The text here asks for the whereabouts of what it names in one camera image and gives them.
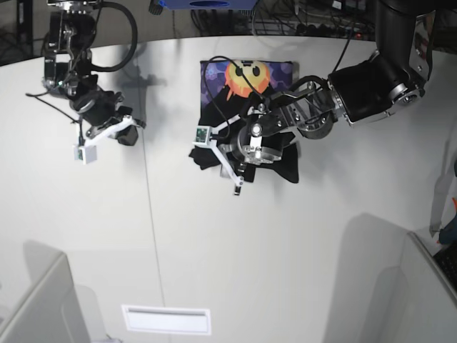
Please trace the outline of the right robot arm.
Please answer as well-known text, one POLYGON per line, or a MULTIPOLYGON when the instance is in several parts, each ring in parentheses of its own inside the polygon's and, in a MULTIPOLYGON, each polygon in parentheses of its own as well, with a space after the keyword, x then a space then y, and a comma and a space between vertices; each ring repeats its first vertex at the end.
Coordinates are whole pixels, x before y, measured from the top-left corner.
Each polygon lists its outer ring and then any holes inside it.
POLYGON ((122 105, 120 92, 105 91, 98 85, 99 73, 124 68, 134 57, 138 44, 138 27, 133 14, 112 1, 48 1, 53 8, 49 35, 44 45, 44 80, 46 93, 69 101, 76 112, 74 122, 89 124, 79 131, 79 144, 87 146, 97 139, 109 137, 124 146, 136 144, 140 128, 146 123, 132 115, 132 108, 122 105), (113 66, 97 66, 92 62, 91 46, 97 35, 103 9, 120 11, 131 27, 131 45, 126 56, 113 66))

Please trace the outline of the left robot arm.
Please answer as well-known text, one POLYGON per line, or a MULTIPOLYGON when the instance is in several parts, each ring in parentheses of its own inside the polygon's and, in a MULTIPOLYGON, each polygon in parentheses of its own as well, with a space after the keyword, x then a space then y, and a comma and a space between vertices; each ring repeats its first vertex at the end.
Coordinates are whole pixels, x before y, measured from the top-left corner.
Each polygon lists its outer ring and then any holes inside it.
POLYGON ((425 93, 439 1, 378 1, 372 55, 336 66, 326 79, 309 75, 265 99, 250 97, 229 141, 216 149, 223 173, 240 186, 257 169, 295 184, 300 138, 328 136, 339 118, 355 125, 395 114, 425 93))

